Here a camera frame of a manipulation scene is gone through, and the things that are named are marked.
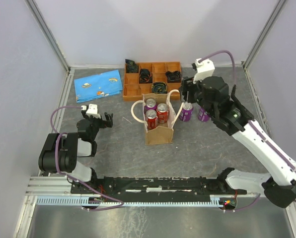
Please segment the purple can front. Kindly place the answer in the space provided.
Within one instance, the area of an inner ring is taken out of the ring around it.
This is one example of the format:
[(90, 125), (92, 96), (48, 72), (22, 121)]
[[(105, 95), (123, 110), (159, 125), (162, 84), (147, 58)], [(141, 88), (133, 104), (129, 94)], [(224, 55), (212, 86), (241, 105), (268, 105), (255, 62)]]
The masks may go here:
[(207, 112), (202, 107), (199, 109), (198, 119), (202, 122), (207, 122), (210, 119)]

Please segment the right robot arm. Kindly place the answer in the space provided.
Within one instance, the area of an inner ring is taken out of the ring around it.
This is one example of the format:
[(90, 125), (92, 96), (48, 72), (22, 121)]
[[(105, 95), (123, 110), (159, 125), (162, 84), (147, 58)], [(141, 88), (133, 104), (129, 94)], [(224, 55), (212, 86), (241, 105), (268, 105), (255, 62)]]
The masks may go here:
[(218, 76), (197, 82), (184, 78), (179, 92), (182, 101), (197, 103), (217, 128), (246, 147), (268, 171), (257, 174), (227, 168), (217, 181), (221, 193), (239, 189), (263, 193), (280, 208), (296, 201), (296, 161), (265, 133), (254, 115), (237, 99), (236, 86), (229, 89)]

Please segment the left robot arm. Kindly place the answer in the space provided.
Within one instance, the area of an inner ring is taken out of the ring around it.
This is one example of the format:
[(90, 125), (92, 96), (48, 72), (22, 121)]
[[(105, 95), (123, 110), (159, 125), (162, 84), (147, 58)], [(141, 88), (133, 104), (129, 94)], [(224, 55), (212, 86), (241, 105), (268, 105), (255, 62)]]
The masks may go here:
[(79, 157), (94, 157), (97, 152), (96, 136), (100, 129), (113, 126), (113, 114), (105, 113), (105, 119), (89, 116), (82, 112), (83, 119), (76, 124), (77, 132), (60, 136), (48, 134), (39, 156), (39, 169), (46, 173), (63, 173), (82, 181), (87, 193), (95, 193), (99, 188), (96, 172), (77, 161)]

